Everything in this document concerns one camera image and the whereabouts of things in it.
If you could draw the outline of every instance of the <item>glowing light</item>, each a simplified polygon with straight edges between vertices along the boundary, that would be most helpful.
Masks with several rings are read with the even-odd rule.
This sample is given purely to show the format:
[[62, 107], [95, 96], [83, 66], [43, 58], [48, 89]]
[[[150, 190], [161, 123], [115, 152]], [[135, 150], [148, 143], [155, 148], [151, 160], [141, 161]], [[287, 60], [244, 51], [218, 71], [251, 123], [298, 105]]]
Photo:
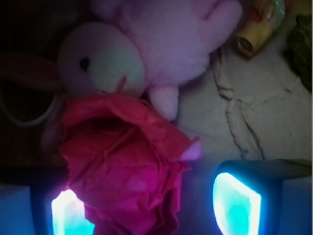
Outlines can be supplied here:
[[261, 195], [229, 173], [221, 173], [215, 178], [213, 208], [224, 235], [258, 234]]
[[84, 203], [72, 190], [62, 191], [51, 203], [55, 235], [92, 235], [94, 224], [85, 218]]

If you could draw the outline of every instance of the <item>stuffed animal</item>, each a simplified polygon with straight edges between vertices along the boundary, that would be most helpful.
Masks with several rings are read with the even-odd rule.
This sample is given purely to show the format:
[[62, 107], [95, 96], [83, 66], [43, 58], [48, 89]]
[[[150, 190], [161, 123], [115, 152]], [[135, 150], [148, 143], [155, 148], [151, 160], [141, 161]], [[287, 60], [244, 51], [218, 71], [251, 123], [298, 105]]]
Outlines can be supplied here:
[[74, 97], [147, 91], [154, 108], [173, 120], [179, 86], [205, 72], [242, 13], [236, 0], [93, 0], [110, 24], [87, 23], [61, 47], [61, 78]]

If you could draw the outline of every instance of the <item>red tissue paper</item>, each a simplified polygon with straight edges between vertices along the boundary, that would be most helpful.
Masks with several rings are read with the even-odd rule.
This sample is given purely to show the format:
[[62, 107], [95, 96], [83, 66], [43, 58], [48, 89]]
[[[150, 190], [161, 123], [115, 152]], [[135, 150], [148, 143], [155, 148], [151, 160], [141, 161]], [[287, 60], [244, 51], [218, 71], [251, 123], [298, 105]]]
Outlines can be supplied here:
[[85, 203], [95, 235], [166, 235], [178, 228], [185, 161], [201, 156], [198, 138], [143, 100], [113, 94], [68, 102], [60, 146], [68, 186]]

